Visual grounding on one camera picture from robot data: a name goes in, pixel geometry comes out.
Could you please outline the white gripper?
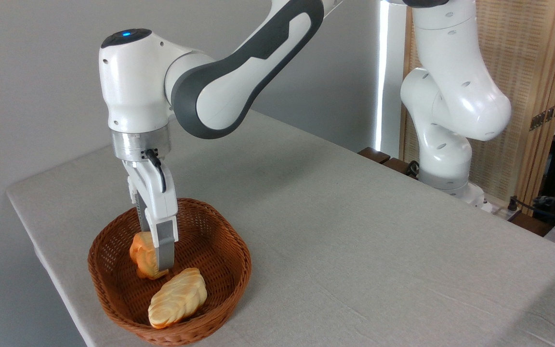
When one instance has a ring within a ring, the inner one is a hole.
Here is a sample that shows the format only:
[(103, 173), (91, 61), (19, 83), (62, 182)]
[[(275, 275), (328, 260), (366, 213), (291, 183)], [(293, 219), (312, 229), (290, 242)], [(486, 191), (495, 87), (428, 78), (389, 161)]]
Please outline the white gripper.
[(146, 161), (123, 161), (128, 173), (132, 202), (136, 204), (141, 231), (154, 232), (159, 271), (172, 268), (178, 241), (178, 203), (170, 169)]

